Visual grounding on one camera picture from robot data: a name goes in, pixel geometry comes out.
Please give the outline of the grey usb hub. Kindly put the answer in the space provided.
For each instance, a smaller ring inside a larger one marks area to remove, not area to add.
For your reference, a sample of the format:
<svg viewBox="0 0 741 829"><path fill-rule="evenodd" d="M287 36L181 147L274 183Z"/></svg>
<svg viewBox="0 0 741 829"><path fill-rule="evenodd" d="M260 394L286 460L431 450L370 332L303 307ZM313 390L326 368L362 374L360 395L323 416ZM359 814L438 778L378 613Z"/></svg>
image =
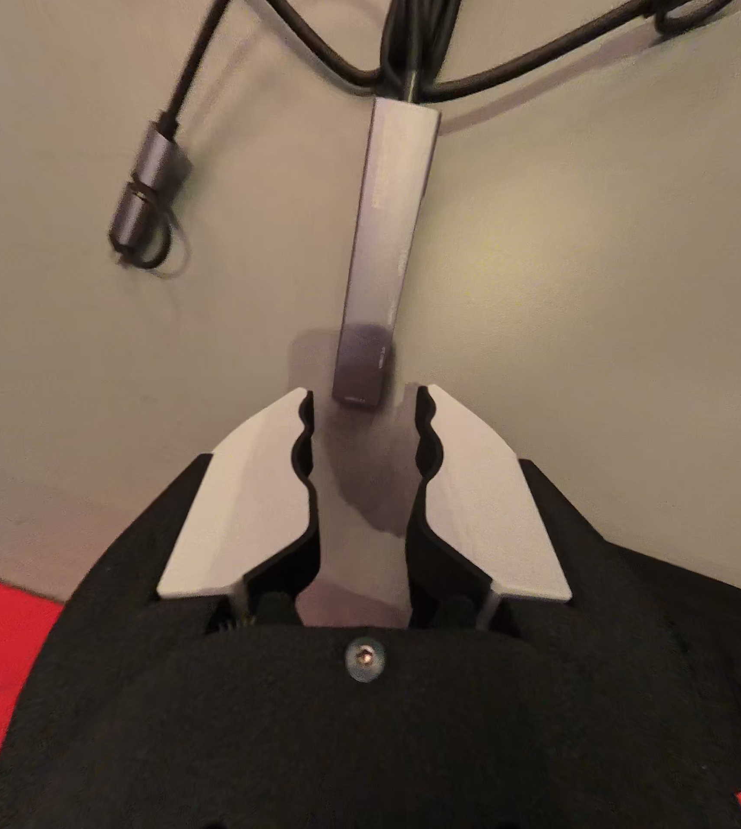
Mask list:
<svg viewBox="0 0 741 829"><path fill-rule="evenodd" d="M441 116L376 98L334 362L332 397L375 409L384 394L407 263Z"/></svg>

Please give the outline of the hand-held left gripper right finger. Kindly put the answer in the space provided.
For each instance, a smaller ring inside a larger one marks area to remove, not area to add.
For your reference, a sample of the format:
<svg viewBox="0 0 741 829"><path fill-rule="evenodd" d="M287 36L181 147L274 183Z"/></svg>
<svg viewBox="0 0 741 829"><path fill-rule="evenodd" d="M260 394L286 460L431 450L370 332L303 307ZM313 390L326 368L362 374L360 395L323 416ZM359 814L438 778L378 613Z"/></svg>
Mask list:
<svg viewBox="0 0 741 829"><path fill-rule="evenodd" d="M408 627L508 626L516 606L563 610L572 588L521 461L438 385L415 399L420 480L407 523Z"/></svg>

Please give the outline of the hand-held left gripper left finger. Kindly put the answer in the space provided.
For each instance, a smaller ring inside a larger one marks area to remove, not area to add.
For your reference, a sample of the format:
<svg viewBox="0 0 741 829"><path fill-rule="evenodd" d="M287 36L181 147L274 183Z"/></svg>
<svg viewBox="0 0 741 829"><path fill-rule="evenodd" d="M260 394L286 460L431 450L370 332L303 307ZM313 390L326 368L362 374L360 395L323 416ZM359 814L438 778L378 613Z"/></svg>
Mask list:
<svg viewBox="0 0 741 829"><path fill-rule="evenodd" d="M212 451L158 581L165 600L226 597L238 618L266 594L296 600L319 574L311 481L314 397L295 388Z"/></svg>

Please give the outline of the black usb-c cable orange plug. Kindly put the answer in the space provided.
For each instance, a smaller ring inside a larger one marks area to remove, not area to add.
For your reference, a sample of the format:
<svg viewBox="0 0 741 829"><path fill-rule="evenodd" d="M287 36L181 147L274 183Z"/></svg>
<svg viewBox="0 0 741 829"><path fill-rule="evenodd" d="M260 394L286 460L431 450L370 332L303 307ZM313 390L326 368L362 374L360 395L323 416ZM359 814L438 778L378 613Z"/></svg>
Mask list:
<svg viewBox="0 0 741 829"><path fill-rule="evenodd" d="M478 95L552 64L634 22L650 19L667 40L708 24L731 1L631 1L584 23L523 55L459 79L439 81L457 26L460 1L391 2L379 43L378 67L350 64L306 22L289 2L269 1L286 27L335 78L360 91L408 103L444 103Z"/></svg>

